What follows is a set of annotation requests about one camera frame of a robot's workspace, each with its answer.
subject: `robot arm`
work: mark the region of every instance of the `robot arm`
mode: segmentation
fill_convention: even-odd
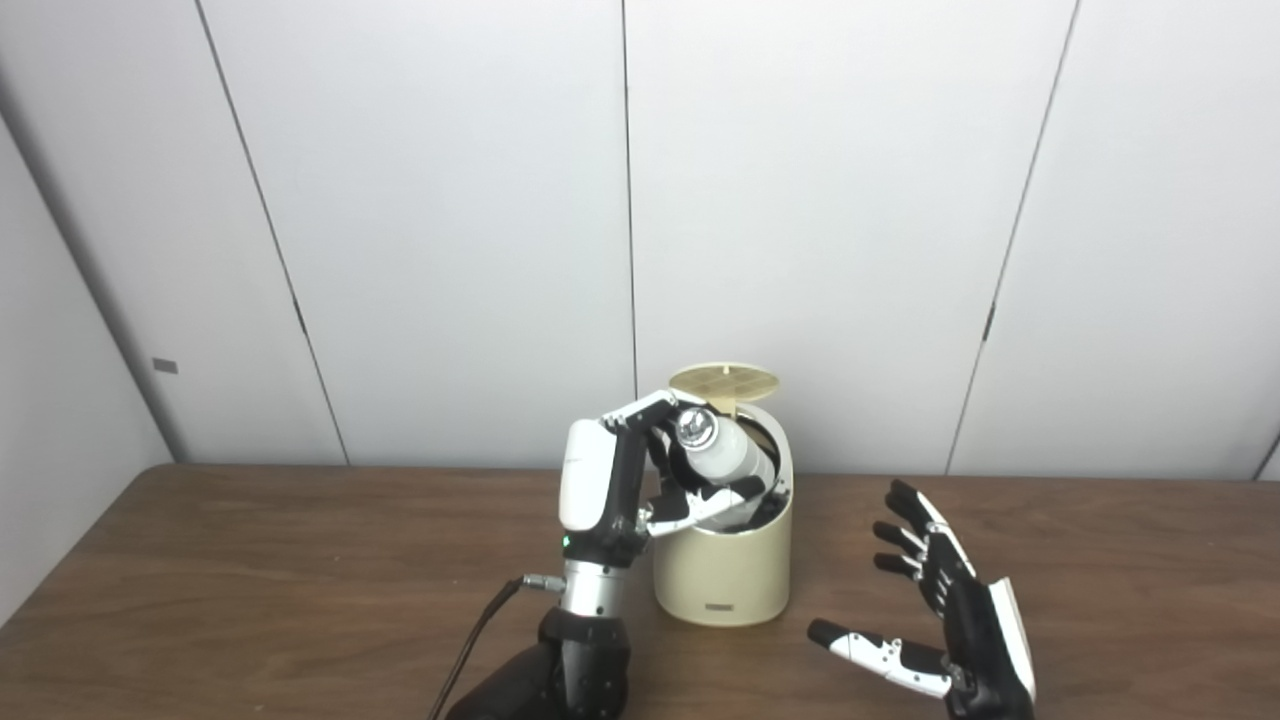
[[[663,492],[641,507],[646,456],[663,477]],[[481,682],[448,717],[618,717],[631,657],[621,619],[631,564],[650,537],[754,511],[777,482],[777,468],[737,423],[676,389],[573,423],[561,475],[559,603],[543,618],[538,644]]]
[[[916,583],[942,619],[946,652],[822,619],[809,638],[891,683],[943,698],[952,719],[1033,720],[1036,675],[1012,584],[979,582],[946,519],[915,488],[893,480],[884,502],[911,529],[873,525],[902,551],[876,555],[876,566]]]

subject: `white wall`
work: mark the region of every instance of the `white wall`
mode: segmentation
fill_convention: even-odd
[[[956,474],[1252,478],[1280,430],[1280,5],[1082,5]]]
[[[0,624],[129,480],[169,460],[0,122]]]
[[[352,462],[558,466],[632,398],[620,3],[205,6]]]
[[[1248,477],[1271,4],[1083,0],[982,342],[1074,6],[205,3],[355,462],[556,465],[737,359],[809,470]],[[0,108],[180,455],[342,462],[197,5],[0,4]]]
[[[763,364],[803,469],[943,471],[1071,6],[627,3],[640,386]]]
[[[3,3],[0,88],[177,452],[342,462],[196,5]]]

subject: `door hinge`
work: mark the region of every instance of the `door hinge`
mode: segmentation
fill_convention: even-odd
[[[991,322],[996,319],[996,304],[991,304],[991,310],[987,311],[987,325],[982,328],[982,342],[987,342],[987,337],[991,334]]]

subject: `black cable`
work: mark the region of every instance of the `black cable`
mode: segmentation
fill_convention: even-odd
[[[449,670],[449,676],[444,680],[444,687],[440,688],[440,694],[435,698],[435,705],[431,706],[431,712],[426,715],[426,720],[436,720],[440,716],[440,710],[444,707],[444,701],[449,698],[449,692],[453,689],[453,684],[458,682],[458,675],[462,674],[462,666],[467,664],[467,657],[471,655],[471,648],[476,644],[476,638],[480,637],[480,630],[484,629],[489,619],[498,614],[498,610],[506,605],[511,596],[520,591],[521,585],[525,584],[524,578],[516,578],[515,580],[507,580],[507,584],[502,585],[498,594],[489,601],[485,606],[484,612],[480,614],[480,619],[476,620],[476,626],[471,628],[471,634],[467,635],[467,642],[462,644],[462,652],[458,653],[457,662],[453,664],[453,670]]]

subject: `cable connector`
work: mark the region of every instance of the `cable connector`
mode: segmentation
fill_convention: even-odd
[[[554,575],[538,575],[534,573],[526,574],[520,582],[526,588],[553,592],[556,594],[563,594],[564,588],[568,585],[564,582],[564,578],[557,578]]]

